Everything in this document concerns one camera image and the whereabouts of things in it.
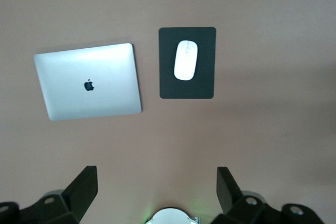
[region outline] metal screw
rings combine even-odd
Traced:
[[[8,206],[0,207],[0,212],[5,212],[9,209]]]
[[[44,201],[44,204],[50,204],[50,203],[53,203],[54,202],[54,198],[47,198],[45,201]]]
[[[290,210],[292,211],[293,214],[303,215],[303,210],[297,206],[291,206]]]
[[[258,202],[256,201],[256,199],[252,198],[252,197],[246,198],[246,202],[249,203],[250,205],[256,205],[256,204],[258,204]]]

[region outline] black mouse pad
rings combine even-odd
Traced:
[[[182,40],[197,44],[194,77],[182,81],[174,75],[177,46]],[[172,27],[159,30],[160,97],[165,99],[210,99],[214,96],[216,28]]]

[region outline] black mount bracket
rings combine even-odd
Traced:
[[[323,224],[303,205],[286,204],[280,212],[255,196],[244,195],[227,167],[217,169],[217,197],[223,214],[212,224]]]
[[[78,224],[97,193],[97,168],[87,166],[60,195],[22,210],[15,202],[0,203],[0,224]]]

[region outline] silver laptop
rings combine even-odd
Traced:
[[[141,112],[132,44],[34,56],[52,121]]]

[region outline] wireless mouse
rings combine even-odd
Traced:
[[[176,50],[174,75],[182,81],[194,77],[197,62],[197,44],[190,40],[182,40]]]

